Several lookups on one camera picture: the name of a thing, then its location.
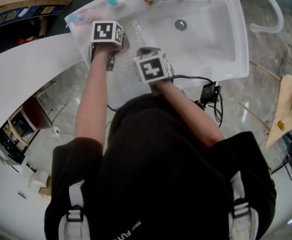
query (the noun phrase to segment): white countertop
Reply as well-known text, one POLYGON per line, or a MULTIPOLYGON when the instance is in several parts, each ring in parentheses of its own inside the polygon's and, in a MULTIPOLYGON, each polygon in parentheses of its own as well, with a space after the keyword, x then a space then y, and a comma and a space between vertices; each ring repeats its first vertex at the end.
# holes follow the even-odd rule
POLYGON ((0 128, 32 94, 82 60, 71 33, 32 41, 0 54, 0 128))

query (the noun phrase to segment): logo on shirt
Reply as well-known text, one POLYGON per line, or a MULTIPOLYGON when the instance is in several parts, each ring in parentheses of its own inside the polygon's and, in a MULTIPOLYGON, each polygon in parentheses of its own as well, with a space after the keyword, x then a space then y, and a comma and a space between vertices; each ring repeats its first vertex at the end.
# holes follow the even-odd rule
POLYGON ((114 240, 124 240, 124 239, 130 237, 132 235, 131 232, 133 232, 135 229, 137 229, 141 224, 142 224, 141 221, 138 220, 136 222, 136 224, 131 228, 131 231, 128 230, 127 233, 122 233, 120 236, 117 237, 117 239, 114 239, 114 240))

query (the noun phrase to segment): sink basin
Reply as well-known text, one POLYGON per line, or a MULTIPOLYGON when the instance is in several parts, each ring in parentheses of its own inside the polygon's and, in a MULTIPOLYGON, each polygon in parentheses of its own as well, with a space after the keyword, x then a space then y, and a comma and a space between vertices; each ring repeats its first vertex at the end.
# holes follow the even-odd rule
MULTIPOLYGON (((103 20, 116 20, 124 28, 130 48, 115 57, 107 73, 108 103, 120 107, 126 101, 149 93, 135 73, 133 58, 141 47, 162 49, 175 74, 203 76, 213 81, 246 77, 248 45, 244 16, 239 0, 168 0, 149 6, 143 0, 126 0, 121 10, 109 8, 108 0, 95 0, 74 13, 91 8, 103 20), (183 20, 184 30, 175 22, 183 20)), ((69 24, 86 65, 92 25, 69 24)), ((176 79, 180 89, 200 86, 198 79, 176 79)))
POLYGON ((223 65, 236 59, 228 7, 224 2, 185 1, 135 16, 147 46, 159 47, 178 74, 223 65), (175 21, 184 20, 185 30, 175 21))

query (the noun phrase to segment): drain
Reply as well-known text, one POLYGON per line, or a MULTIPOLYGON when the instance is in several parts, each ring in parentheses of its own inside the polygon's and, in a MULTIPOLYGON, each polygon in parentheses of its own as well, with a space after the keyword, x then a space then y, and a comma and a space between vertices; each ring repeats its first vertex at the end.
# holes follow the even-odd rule
POLYGON ((183 19, 178 19, 175 21, 175 28, 180 30, 180 31, 183 31, 187 28, 187 23, 185 20, 183 19))

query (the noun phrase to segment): backpack strap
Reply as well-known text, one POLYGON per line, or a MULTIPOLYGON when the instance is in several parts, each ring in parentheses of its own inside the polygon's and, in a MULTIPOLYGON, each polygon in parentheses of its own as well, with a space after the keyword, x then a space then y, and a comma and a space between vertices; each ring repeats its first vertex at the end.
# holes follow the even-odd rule
POLYGON ((88 220, 83 213, 84 200, 81 186, 84 180, 69 187, 71 209, 65 214, 58 227, 59 240, 90 240, 88 220))
POLYGON ((228 214, 230 240, 255 240, 259 217, 257 211, 245 200, 245 189, 238 171, 230 180, 233 191, 233 211, 228 214))

